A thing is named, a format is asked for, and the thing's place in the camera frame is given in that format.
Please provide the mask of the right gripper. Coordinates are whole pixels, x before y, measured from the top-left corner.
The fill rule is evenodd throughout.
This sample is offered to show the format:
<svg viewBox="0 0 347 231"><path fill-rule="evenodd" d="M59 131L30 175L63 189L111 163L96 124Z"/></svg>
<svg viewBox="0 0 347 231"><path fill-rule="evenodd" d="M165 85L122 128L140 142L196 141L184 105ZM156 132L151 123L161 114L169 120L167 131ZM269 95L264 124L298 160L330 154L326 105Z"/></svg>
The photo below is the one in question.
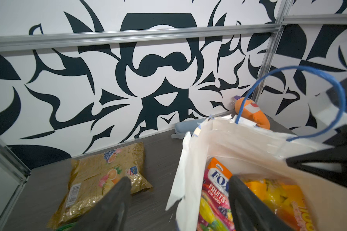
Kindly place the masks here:
<svg viewBox="0 0 347 231"><path fill-rule="evenodd" d="M325 141L325 144L335 147L289 157L286 159L286 164L347 188L347 78L340 84L346 94L346 109L334 128L337 134Z"/></svg>

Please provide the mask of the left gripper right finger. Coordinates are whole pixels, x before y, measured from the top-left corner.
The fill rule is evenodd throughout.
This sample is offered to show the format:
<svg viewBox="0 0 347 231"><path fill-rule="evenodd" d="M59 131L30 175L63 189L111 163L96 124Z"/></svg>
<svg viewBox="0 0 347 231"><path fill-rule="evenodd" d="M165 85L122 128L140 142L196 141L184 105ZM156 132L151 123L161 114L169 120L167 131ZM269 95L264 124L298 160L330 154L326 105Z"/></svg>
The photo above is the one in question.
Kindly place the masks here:
<svg viewBox="0 0 347 231"><path fill-rule="evenodd" d="M229 204L236 231L291 231L237 176L229 182Z"/></svg>

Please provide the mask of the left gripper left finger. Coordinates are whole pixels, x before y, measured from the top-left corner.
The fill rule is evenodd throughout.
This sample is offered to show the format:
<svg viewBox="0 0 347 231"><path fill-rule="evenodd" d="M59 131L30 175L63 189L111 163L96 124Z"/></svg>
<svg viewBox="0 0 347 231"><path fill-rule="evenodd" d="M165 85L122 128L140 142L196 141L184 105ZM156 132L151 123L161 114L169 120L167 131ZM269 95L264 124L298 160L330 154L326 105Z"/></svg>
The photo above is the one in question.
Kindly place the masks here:
<svg viewBox="0 0 347 231"><path fill-rule="evenodd" d="M120 181L71 228L72 231L123 231L131 200L131 181Z"/></svg>

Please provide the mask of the gold snack bag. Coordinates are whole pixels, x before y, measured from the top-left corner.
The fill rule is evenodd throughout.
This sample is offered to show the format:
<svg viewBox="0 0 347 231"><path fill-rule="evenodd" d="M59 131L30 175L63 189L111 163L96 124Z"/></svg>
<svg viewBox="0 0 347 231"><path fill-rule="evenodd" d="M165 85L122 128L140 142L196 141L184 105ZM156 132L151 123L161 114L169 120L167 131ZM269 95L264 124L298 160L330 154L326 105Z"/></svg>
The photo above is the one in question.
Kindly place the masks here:
<svg viewBox="0 0 347 231"><path fill-rule="evenodd" d="M144 172L142 142L72 160L68 192L47 227L53 230L88 212L123 177L131 181L131 194L152 188Z"/></svg>

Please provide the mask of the blue checkered paper bag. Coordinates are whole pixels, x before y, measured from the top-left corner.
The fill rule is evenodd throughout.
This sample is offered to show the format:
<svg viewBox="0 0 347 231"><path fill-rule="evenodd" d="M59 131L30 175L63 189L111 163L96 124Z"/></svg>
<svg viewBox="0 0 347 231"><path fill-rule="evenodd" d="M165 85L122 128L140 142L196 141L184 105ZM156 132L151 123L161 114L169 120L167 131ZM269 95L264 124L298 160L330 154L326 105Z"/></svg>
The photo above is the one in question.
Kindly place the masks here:
<svg viewBox="0 0 347 231"><path fill-rule="evenodd" d="M334 148L325 141L346 109L346 94L339 80L316 68L299 66L332 87L310 103L324 129L311 135L279 133L260 128L240 115L210 117L183 139L183 148L167 208L177 204L176 228L196 231L205 170L214 157L239 179L274 179L300 187L315 231L347 231L347 188L287 166L286 159Z"/></svg>

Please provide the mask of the green yellow snack packet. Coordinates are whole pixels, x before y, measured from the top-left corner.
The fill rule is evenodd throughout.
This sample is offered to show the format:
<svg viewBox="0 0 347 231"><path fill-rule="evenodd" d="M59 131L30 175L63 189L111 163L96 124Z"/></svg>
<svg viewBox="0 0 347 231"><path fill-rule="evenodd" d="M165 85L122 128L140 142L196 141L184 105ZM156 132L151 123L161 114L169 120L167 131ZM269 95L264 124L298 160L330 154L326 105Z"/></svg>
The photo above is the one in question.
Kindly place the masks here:
<svg viewBox="0 0 347 231"><path fill-rule="evenodd" d="M56 229L56 231L70 231L76 224L77 224L77 222L65 224L65 225L59 227L58 229Z"/></svg>

